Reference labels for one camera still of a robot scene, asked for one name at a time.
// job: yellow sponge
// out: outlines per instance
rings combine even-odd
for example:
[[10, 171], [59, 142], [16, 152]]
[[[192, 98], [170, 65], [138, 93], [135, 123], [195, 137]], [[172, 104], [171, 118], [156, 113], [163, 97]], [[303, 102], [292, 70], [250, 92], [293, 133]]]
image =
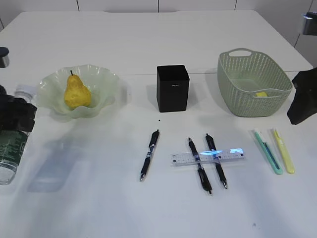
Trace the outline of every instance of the yellow sponge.
[[267, 94], [265, 92], [257, 93], [257, 97], [267, 97]]

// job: black pen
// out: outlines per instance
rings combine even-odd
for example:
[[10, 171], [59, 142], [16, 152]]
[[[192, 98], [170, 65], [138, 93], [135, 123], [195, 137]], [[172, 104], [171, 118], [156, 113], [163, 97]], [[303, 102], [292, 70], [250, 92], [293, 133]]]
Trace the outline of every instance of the black pen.
[[[192, 141], [191, 138], [188, 137], [188, 141], [189, 141], [189, 147], [192, 151], [192, 154], [195, 158], [195, 161], [198, 162], [200, 161], [200, 158], [199, 158], [199, 154], [196, 150], [196, 147], [194, 145], [194, 142]], [[198, 175], [199, 175], [199, 178], [200, 178], [200, 182], [202, 183], [202, 187], [205, 191], [209, 192], [209, 194], [211, 194], [211, 191], [212, 191], [212, 187], [211, 187], [211, 184], [208, 180], [208, 177], [206, 175], [206, 172], [204, 170], [204, 168], [202, 167], [201, 163], [197, 163], [197, 166], [198, 166], [198, 169], [197, 169], [197, 172], [198, 172]]]
[[[208, 134], [206, 135], [206, 141], [211, 151], [216, 150], [216, 146], [214, 145], [213, 138]], [[217, 158], [217, 162], [215, 162], [215, 166], [216, 166], [216, 170], [217, 170], [220, 181], [222, 182], [225, 189], [227, 189], [227, 179], [226, 179], [226, 176], [224, 175], [221, 163], [218, 158]]]
[[151, 157], [152, 157], [155, 145], [157, 144], [158, 138], [159, 138], [159, 130], [153, 132], [152, 134], [151, 141], [149, 144], [149, 151], [147, 153], [147, 156], [145, 158], [145, 161], [141, 170], [140, 181], [142, 181], [144, 176], [147, 174], [147, 171], [151, 162]]

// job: basket handle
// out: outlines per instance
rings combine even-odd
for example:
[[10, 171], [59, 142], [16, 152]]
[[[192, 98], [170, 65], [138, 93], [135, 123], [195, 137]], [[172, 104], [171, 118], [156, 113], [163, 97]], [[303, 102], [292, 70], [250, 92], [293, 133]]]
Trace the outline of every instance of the basket handle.
[[252, 55], [255, 53], [255, 51], [249, 50], [247, 48], [236, 48], [230, 51], [227, 51], [226, 53], [230, 56], [230, 57], [249, 57], [249, 56], [231, 56], [230, 53], [235, 52], [235, 51], [247, 51], [250, 52]]

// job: bottle label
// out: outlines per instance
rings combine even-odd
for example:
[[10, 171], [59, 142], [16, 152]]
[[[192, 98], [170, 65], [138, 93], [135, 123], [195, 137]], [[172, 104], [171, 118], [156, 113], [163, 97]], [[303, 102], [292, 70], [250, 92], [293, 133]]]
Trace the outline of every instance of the bottle label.
[[22, 131], [3, 130], [0, 132], [0, 160], [20, 163], [28, 136]]

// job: plastic bottle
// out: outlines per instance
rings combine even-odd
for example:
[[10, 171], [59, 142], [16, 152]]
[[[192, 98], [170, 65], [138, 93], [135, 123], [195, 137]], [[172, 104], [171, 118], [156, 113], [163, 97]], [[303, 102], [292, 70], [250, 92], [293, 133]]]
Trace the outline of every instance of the plastic bottle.
[[[31, 103], [35, 89], [18, 85], [14, 101]], [[0, 184], [10, 184], [15, 177], [30, 132], [20, 130], [0, 131]]]

